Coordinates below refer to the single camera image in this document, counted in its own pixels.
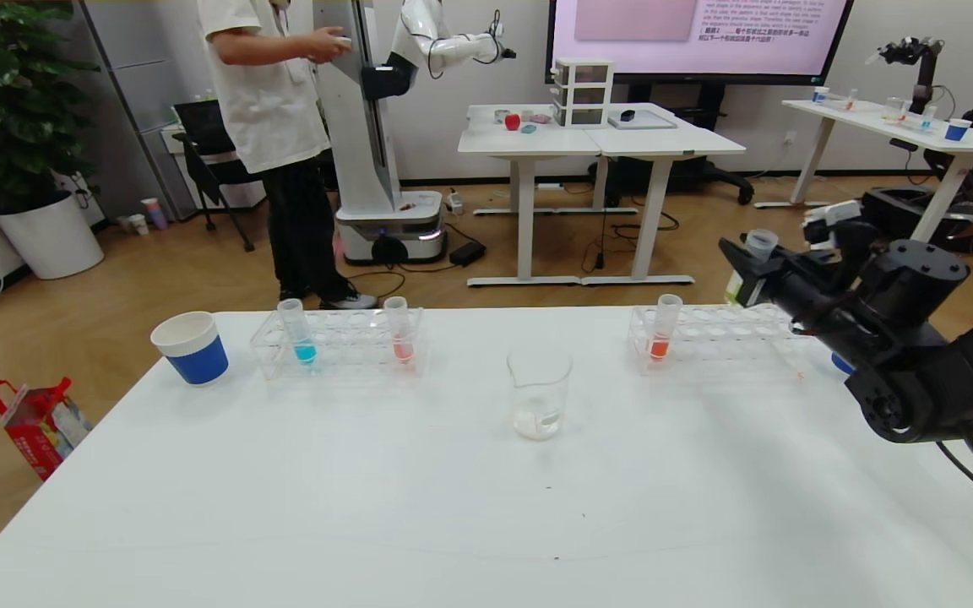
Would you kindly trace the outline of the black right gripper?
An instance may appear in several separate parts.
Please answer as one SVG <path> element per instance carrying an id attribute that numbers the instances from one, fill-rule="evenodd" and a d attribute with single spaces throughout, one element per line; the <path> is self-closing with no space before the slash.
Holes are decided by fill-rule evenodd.
<path id="1" fill-rule="evenodd" d="M 789 317 L 796 334 L 830 331 L 845 303 L 833 286 L 837 263 L 827 255 L 798 255 L 782 247 L 776 232 L 745 232 L 742 242 L 722 237 L 718 249 L 740 278 L 735 304 L 772 305 Z"/>

